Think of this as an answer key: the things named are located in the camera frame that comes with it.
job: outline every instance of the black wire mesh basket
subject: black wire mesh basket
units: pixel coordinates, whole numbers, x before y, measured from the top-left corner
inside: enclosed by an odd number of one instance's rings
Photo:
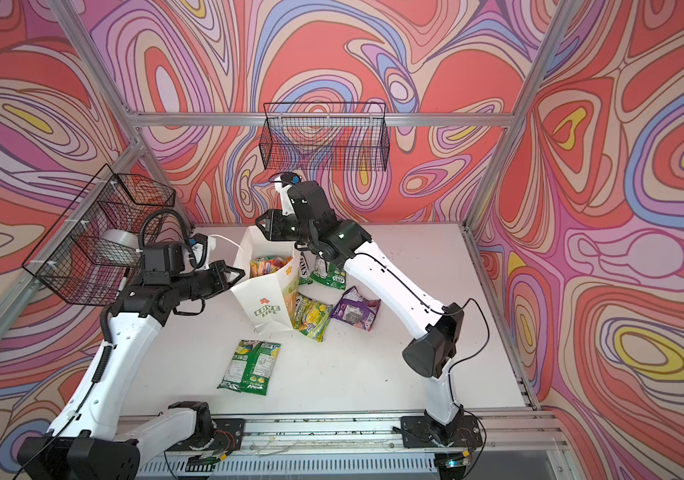
[[[259,150],[265,170],[387,170],[384,103],[274,102],[263,107]]]
[[[173,207],[176,198],[173,188],[141,175],[111,171],[106,181],[99,177],[97,173],[89,183],[99,191],[83,215],[53,225],[22,264],[73,305],[103,306],[115,301],[122,285],[136,274],[139,253],[132,240],[136,242],[145,217],[159,208]],[[78,197],[85,197],[89,185]],[[167,218],[162,215],[150,222],[146,242],[155,241]],[[57,226],[71,229],[45,260],[30,260]]]

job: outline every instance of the paper bag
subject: paper bag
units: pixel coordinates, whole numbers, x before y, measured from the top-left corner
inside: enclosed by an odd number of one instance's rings
[[[257,333],[293,330],[291,317],[299,286],[299,252],[293,242],[270,242],[256,226],[249,226],[241,240],[241,248],[233,266],[246,272],[246,277],[230,291],[241,303]],[[278,272],[251,278],[251,260],[277,255],[291,257]]]

